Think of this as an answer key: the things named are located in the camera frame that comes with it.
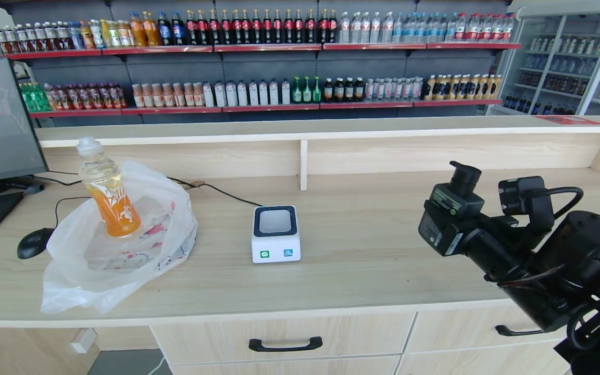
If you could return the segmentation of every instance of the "white cable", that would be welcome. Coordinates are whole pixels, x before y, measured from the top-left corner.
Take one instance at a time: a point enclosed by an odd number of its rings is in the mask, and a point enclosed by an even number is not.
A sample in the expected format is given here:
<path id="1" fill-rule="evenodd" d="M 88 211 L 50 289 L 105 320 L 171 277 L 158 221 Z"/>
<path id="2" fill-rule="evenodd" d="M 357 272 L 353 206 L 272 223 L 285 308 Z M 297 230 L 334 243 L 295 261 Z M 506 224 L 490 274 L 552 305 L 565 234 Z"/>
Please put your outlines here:
<path id="1" fill-rule="evenodd" d="M 165 357 L 163 357 L 161 359 L 161 361 L 159 362 L 159 365 L 157 367 L 154 368 L 154 370 L 152 370 L 150 373 L 148 373 L 147 375 L 152 375 L 152 373 L 157 372 L 157 370 L 159 370 L 159 368 L 164 364 L 164 361 L 166 360 Z"/>

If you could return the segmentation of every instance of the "green bottle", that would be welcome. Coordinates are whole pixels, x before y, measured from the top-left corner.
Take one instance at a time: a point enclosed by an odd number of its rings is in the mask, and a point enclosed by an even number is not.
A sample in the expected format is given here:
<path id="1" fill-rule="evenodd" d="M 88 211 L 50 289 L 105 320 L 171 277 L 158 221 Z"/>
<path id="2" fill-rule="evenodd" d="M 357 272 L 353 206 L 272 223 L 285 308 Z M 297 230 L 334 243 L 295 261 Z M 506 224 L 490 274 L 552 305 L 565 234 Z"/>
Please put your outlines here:
<path id="1" fill-rule="evenodd" d="M 302 103 L 302 92 L 300 92 L 300 77 L 293 78 L 293 102 Z"/>
<path id="2" fill-rule="evenodd" d="M 321 103 L 321 89 L 319 88 L 319 76 L 314 77 L 314 91 L 312 92 L 314 103 Z"/>
<path id="3" fill-rule="evenodd" d="M 302 101 L 311 103 L 311 89 L 309 88 L 309 77 L 305 77 L 305 89 L 302 91 Z"/>

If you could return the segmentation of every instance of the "white bottle cap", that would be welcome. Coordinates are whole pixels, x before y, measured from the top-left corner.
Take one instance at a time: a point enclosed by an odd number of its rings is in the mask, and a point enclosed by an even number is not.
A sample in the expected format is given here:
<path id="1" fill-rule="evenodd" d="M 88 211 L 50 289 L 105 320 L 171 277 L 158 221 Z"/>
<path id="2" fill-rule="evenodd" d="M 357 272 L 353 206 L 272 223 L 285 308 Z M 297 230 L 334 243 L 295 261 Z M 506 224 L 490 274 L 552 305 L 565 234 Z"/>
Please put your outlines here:
<path id="1" fill-rule="evenodd" d="M 80 156 L 95 156 L 103 153 L 103 146 L 94 137 L 80 137 L 76 148 Z"/>

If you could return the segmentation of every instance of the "floor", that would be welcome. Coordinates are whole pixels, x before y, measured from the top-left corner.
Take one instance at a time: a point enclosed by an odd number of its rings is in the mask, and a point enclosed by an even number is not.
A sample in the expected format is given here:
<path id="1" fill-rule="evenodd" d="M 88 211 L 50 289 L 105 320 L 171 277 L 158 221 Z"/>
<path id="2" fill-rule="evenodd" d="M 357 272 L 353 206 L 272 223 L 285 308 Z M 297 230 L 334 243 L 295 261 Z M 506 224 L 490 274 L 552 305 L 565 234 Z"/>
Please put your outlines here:
<path id="1" fill-rule="evenodd" d="M 107 351 L 101 352 L 87 375 L 148 375 L 154 370 L 163 355 L 159 349 L 150 351 Z M 172 375 L 168 364 L 164 364 L 154 375 Z"/>

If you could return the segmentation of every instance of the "red shelf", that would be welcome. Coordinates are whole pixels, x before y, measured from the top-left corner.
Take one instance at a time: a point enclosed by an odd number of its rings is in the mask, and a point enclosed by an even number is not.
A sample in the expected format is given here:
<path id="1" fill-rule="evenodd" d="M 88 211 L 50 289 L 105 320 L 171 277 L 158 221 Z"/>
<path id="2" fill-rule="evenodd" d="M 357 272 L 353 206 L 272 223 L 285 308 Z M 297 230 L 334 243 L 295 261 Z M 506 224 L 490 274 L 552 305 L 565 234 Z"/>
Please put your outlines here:
<path id="1" fill-rule="evenodd" d="M 332 51 L 344 51 L 349 49 L 425 49 L 425 43 L 369 43 L 369 44 L 341 44 L 326 43 L 323 49 Z"/>
<path id="2" fill-rule="evenodd" d="M 321 109 L 410 108 L 413 106 L 413 102 L 321 103 Z"/>
<path id="3" fill-rule="evenodd" d="M 428 43 L 427 49 L 519 49 L 519 43 Z"/>
<path id="4" fill-rule="evenodd" d="M 126 108 L 122 115 L 216 114 L 220 107 Z"/>
<path id="5" fill-rule="evenodd" d="M 501 99 L 418 100 L 414 107 L 451 107 L 453 105 L 502 104 Z"/>
<path id="6" fill-rule="evenodd" d="M 121 109 L 84 109 L 82 111 L 31 112 L 29 117 L 42 119 L 48 117 L 121 116 L 121 114 Z"/>
<path id="7" fill-rule="evenodd" d="M 140 53 L 212 52 L 211 45 L 168 45 L 155 47 L 107 48 L 103 55 L 137 55 Z"/>
<path id="8" fill-rule="evenodd" d="M 252 51 L 319 51 L 321 45 L 315 44 L 235 44 L 215 45 L 215 52 L 252 52 Z"/>
<path id="9" fill-rule="evenodd" d="M 224 112 L 260 112 L 260 111 L 304 111 L 319 109 L 319 104 L 279 104 L 248 105 L 242 107 L 224 107 Z"/>
<path id="10" fill-rule="evenodd" d="M 100 49 L 70 49 L 67 51 L 43 51 L 26 53 L 7 53 L 2 57 L 11 60 L 45 59 L 47 57 L 77 57 L 77 56 L 100 56 Z"/>

